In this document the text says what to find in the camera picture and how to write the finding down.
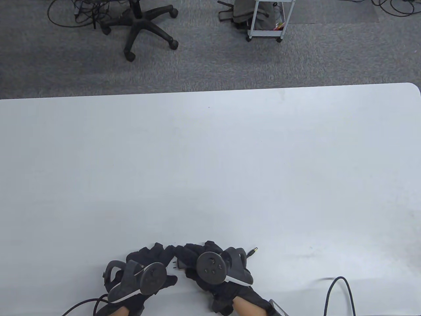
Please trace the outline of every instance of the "caster wheel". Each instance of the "caster wheel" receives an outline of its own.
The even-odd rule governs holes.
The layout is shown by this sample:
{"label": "caster wheel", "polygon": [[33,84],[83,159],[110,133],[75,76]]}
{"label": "caster wheel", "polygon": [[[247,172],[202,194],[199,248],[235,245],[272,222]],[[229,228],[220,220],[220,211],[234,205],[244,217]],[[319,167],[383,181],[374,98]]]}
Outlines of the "caster wheel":
{"label": "caster wheel", "polygon": [[132,61],[136,58],[136,55],[135,55],[135,54],[133,54],[131,51],[124,52],[124,56],[126,57],[126,59],[127,59],[129,62],[132,62]]}
{"label": "caster wheel", "polygon": [[179,11],[177,9],[173,9],[172,11],[170,11],[170,16],[175,19],[179,14]]}
{"label": "caster wheel", "polygon": [[170,44],[170,48],[175,51],[179,47],[179,43],[176,40],[173,40]]}
{"label": "caster wheel", "polygon": [[104,27],[101,28],[101,31],[105,34],[105,35],[109,35],[111,33],[111,28],[110,27]]}

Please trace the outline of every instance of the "skin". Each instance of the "skin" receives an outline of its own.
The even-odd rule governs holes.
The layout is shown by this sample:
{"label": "skin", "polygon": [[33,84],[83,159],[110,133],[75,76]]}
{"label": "skin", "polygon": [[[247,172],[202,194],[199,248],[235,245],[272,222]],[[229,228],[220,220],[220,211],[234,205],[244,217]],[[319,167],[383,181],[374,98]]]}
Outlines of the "skin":
{"label": "skin", "polygon": [[[239,316],[267,316],[266,311],[261,307],[258,307],[241,297],[236,297],[233,300],[233,305],[235,311]],[[112,313],[110,316],[128,316],[129,310],[126,307],[121,307]]]}

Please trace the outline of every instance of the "gray carpet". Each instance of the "gray carpet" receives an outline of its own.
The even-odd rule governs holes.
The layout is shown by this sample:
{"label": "gray carpet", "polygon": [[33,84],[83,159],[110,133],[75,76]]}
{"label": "gray carpet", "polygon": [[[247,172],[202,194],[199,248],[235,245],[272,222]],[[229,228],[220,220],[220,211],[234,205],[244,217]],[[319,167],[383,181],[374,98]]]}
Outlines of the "gray carpet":
{"label": "gray carpet", "polygon": [[[220,23],[216,0],[169,3],[177,19],[158,24],[180,42],[172,51],[142,32],[127,62],[128,28],[105,36],[92,27],[65,29],[46,18],[48,0],[0,0],[0,98],[208,91],[413,82],[421,86],[421,15],[393,18],[364,3],[297,0],[285,39],[253,39]],[[113,8],[122,9],[118,4]],[[72,21],[68,0],[53,8]]]}

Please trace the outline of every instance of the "backpack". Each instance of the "backpack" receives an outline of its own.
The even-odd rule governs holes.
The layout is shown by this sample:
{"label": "backpack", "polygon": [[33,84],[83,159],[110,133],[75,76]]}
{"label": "backpack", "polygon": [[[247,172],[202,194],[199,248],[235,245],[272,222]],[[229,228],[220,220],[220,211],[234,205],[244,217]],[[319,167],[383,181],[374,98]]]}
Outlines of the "backpack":
{"label": "backpack", "polygon": [[[253,19],[255,0],[234,0],[234,4],[218,1],[230,9],[219,12],[219,21],[230,20],[238,29],[250,29]],[[276,19],[273,2],[260,2],[257,9],[255,30],[272,30]]]}

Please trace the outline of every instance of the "black glove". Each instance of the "black glove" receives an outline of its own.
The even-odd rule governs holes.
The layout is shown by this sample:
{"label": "black glove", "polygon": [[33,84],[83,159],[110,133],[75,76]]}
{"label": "black glove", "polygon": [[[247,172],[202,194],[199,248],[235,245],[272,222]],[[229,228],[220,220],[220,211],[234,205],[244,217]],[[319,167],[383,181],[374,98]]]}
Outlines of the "black glove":
{"label": "black glove", "polygon": [[[126,262],[129,262],[129,260],[136,261],[140,263],[143,266],[148,266],[154,262],[160,262],[165,267],[168,266],[171,259],[174,258],[174,246],[168,246],[167,248],[156,243],[150,250],[146,247],[140,249],[139,251],[132,252],[126,257]],[[115,278],[113,280],[113,283],[118,284],[121,282],[121,278],[123,277],[124,270],[119,270],[115,274]],[[177,277],[176,276],[167,276],[167,279],[164,283],[164,285],[160,288],[164,289],[166,287],[170,287],[172,285],[175,285],[177,283]],[[122,306],[125,306],[129,310],[129,316],[140,316],[144,309],[144,303],[145,301],[150,298],[152,295],[142,295],[137,294],[134,295],[120,303],[116,304],[108,304],[104,306],[102,309],[98,311],[96,316],[108,316],[115,312],[117,309],[121,308]]]}
{"label": "black glove", "polygon": [[245,287],[233,282],[223,282],[222,284],[212,285],[206,283],[198,276],[195,269],[197,259],[202,253],[209,251],[216,252],[217,254],[223,252],[223,250],[213,241],[207,241],[204,246],[196,244],[177,246],[176,257],[189,267],[185,269],[186,277],[196,281],[200,288],[213,295],[212,310],[215,313],[221,313],[224,316],[230,315],[234,310],[232,307],[232,300],[239,296],[256,306],[263,308],[268,315],[272,315],[274,312],[272,305],[261,298],[251,287]]}

